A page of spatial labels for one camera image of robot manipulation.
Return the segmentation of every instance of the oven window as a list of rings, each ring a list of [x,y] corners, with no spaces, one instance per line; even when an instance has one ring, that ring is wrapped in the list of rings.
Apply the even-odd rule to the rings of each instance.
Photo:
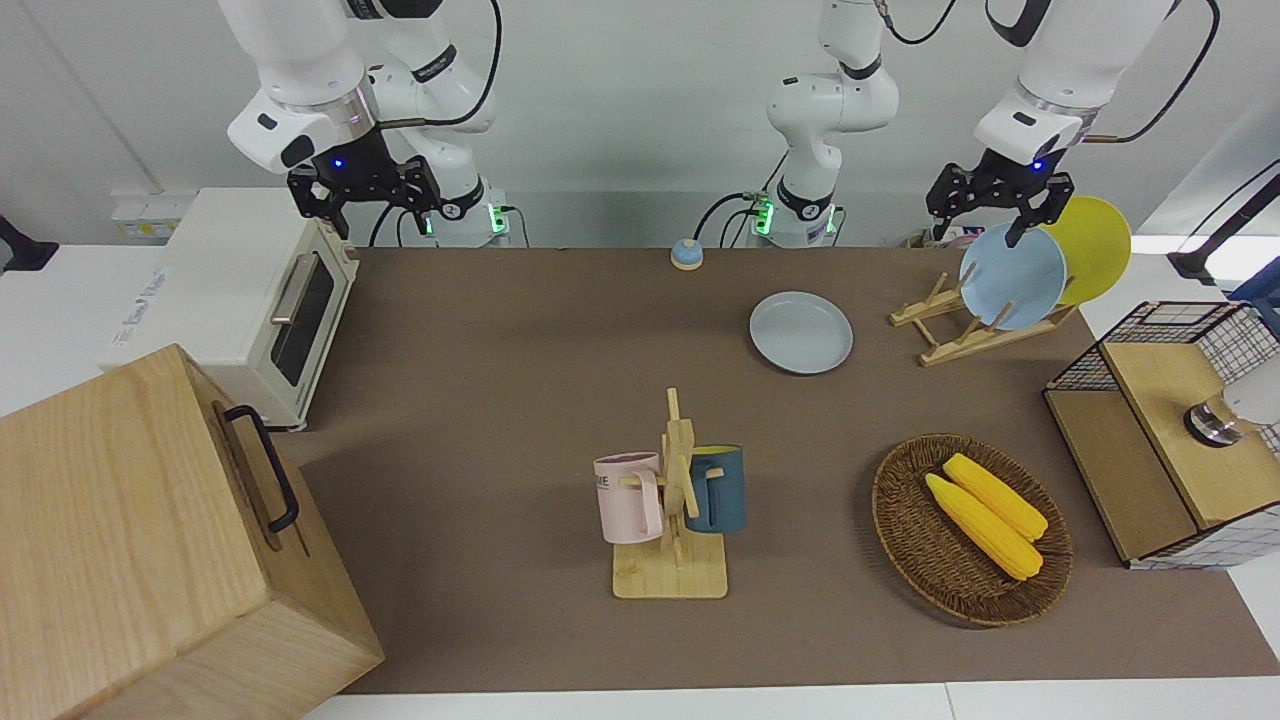
[[[280,325],[275,333],[275,345],[271,347],[271,363],[293,387],[298,387],[298,380],[302,378],[302,368],[311,356],[311,346],[315,345],[316,333],[320,332],[320,323],[324,320],[330,297],[333,297],[333,275],[329,274],[329,268],[325,268],[324,260],[320,260],[302,296],[297,319],[292,325]]]

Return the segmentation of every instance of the wooden box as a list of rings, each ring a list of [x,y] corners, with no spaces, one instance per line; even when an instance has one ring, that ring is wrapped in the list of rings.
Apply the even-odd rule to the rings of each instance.
[[[1114,389],[1051,387],[1044,397],[1120,559],[1225,568],[1280,550],[1280,460],[1263,438],[1215,448],[1183,424],[1222,389],[1203,350],[1103,342],[1098,360]]]
[[[178,346],[0,418],[0,717],[297,719],[381,661],[269,443]]]

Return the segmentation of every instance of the dark blue mug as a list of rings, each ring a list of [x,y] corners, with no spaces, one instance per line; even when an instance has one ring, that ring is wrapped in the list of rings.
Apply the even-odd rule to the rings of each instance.
[[[746,478],[742,447],[703,445],[694,448],[689,474],[698,498],[698,518],[686,512],[685,527],[695,533],[732,533],[746,525]]]

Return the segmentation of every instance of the power outlet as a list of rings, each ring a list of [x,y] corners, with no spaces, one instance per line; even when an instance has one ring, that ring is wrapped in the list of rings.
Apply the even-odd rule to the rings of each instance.
[[[164,245],[195,199],[193,193],[183,192],[116,196],[111,220],[131,243]]]

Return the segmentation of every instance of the oven handle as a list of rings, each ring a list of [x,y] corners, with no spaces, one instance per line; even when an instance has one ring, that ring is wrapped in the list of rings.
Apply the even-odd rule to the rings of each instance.
[[[311,277],[315,275],[319,265],[320,255],[317,252],[298,255],[293,260],[289,279],[284,282],[284,292],[280,293],[275,310],[271,310],[273,325],[292,325],[297,322],[302,299],[306,297],[307,286],[311,284]]]

